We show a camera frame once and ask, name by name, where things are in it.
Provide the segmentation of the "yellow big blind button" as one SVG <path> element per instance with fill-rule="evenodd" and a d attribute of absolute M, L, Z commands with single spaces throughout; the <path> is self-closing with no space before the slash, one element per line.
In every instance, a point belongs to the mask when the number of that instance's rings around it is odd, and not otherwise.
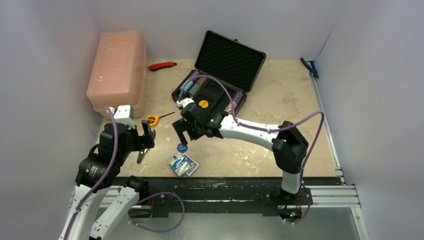
<path fill-rule="evenodd" d="M 207 100 L 200 100 L 198 102 L 198 105 L 203 108 L 203 109 L 207 109 L 209 107 L 209 102 Z"/>

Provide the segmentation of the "blue small blind button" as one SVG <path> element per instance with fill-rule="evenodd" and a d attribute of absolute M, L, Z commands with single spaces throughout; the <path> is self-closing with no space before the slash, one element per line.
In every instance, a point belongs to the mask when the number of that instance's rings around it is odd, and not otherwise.
<path fill-rule="evenodd" d="M 187 145 L 184 145 L 184 144 L 182 144 L 182 143 L 179 143 L 179 144 L 177 145 L 177 151 L 178 151 L 179 153 L 185 153 L 187 150 L 188 150 L 188 146 L 187 146 Z"/>

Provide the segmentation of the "orange blue poker chip roll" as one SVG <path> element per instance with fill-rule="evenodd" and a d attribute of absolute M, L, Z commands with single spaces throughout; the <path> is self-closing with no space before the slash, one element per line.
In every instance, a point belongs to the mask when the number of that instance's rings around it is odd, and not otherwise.
<path fill-rule="evenodd" d="M 237 103 L 235 101 L 233 101 L 232 103 L 229 103 L 226 106 L 224 111 L 227 112 L 229 115 L 231 115 L 236 107 L 237 107 Z"/>

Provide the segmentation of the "blue Texas Hold'em card box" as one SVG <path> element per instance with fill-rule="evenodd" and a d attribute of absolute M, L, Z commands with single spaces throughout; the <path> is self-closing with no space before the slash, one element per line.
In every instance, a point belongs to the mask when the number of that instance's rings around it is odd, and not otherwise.
<path fill-rule="evenodd" d="M 182 153 L 177 153 L 176 155 L 172 156 L 168 160 L 168 163 L 178 177 L 184 175 L 191 168 L 187 157 Z"/>

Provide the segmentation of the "purple black poker chip roll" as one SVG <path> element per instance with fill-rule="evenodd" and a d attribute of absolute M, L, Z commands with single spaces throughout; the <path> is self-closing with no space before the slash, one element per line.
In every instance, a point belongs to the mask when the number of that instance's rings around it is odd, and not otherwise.
<path fill-rule="evenodd" d="M 232 101 L 234 104 L 238 104 L 240 102 L 240 100 L 243 98 L 244 93 L 241 91 L 238 91 L 233 97 L 232 97 Z"/>

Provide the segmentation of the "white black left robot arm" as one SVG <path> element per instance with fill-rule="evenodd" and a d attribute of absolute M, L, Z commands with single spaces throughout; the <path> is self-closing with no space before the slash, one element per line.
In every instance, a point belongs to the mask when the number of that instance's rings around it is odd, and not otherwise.
<path fill-rule="evenodd" d="M 107 106 L 106 112 L 112 122 L 104 126 L 99 143 L 90 149 L 78 166 L 71 207 L 59 237 L 61 240 L 104 240 L 130 207 L 142 205 L 149 199 L 149 183 L 140 177 L 130 176 L 117 199 L 100 218 L 96 218 L 104 197 L 129 154 L 154 148 L 156 136 L 146 120 L 141 122 L 144 133 L 139 135 L 131 105 Z"/>

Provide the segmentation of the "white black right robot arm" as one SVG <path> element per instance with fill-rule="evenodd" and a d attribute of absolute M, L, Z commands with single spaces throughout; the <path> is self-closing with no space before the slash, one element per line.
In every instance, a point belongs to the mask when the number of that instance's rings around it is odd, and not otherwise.
<path fill-rule="evenodd" d="M 292 122 L 284 121 L 282 131 L 274 131 L 276 125 L 252 121 L 234 120 L 225 111 L 209 113 L 190 98 L 178 100 L 181 119 L 172 125 L 183 145 L 203 136 L 208 138 L 236 139 L 264 147 L 272 151 L 275 163 L 282 170 L 280 196 L 288 204 L 300 198 L 302 165 L 307 155 L 308 141 Z"/>

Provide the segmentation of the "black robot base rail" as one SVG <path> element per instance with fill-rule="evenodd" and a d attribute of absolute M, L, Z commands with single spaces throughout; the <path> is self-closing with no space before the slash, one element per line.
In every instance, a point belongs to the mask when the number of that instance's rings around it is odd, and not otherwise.
<path fill-rule="evenodd" d="M 170 213 L 261 214 L 264 217 L 299 217 L 308 205 L 301 189 L 297 199 L 283 196 L 280 177 L 143 177 L 148 183 L 131 216 L 166 218 Z"/>

